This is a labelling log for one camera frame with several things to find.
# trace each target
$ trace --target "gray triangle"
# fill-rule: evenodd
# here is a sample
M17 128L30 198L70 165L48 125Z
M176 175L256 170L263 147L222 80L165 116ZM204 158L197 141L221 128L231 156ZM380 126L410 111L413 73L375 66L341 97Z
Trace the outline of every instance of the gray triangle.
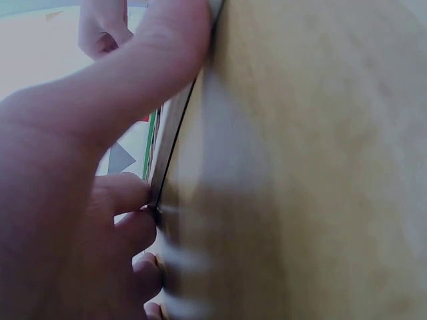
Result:
M119 143L114 143L109 153L108 174L121 173L136 160Z

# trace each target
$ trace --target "light wood panel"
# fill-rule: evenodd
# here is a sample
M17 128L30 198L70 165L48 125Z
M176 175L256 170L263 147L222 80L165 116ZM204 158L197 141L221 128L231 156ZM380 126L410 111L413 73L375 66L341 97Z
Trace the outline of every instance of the light wood panel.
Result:
M427 318L423 9L226 2L159 207L171 319Z

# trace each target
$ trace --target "hand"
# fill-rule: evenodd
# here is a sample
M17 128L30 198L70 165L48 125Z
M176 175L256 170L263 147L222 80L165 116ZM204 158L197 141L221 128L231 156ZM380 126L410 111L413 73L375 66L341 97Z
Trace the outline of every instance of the hand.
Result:
M161 285L148 187L96 177L107 149L190 83L209 43L207 2L156 0L131 41L0 104L0 319L155 319ZM130 211L114 225L113 216Z
M116 50L132 36L127 28L127 0L83 0L79 46L92 59Z

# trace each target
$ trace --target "wooden surface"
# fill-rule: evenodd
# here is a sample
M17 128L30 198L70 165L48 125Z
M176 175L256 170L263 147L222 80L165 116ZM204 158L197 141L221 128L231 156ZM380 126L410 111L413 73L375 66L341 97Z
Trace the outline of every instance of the wooden surface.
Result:
M423 6L226 1L159 207L170 319L427 319Z

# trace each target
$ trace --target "finger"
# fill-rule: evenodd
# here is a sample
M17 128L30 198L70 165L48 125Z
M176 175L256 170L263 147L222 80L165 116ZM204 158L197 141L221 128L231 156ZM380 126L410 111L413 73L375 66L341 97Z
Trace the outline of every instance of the finger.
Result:
M85 5L81 6L78 45L87 56L96 60L105 55L103 51L106 35L99 32L99 27L88 17L88 11Z
M129 257L152 245L157 234L154 219L147 209L129 213L115 225L115 230Z
M157 0L122 50L54 83L10 99L5 121L31 122L99 161L126 130L197 75L207 52L207 1Z
M161 290L161 272L155 264L155 256L146 253L133 266L135 283L137 285L138 295L141 303L153 299Z
M162 320L161 308L157 303L147 303L144 307L148 320Z
M94 43L82 42L79 47L88 57L95 61L118 48L117 43L109 34L105 34Z
M117 45L121 47L133 37L133 33L127 28L125 21L117 21L105 26L105 31L108 32Z
M106 204L114 215L140 210L148 201L148 184L132 173L95 178L91 205Z

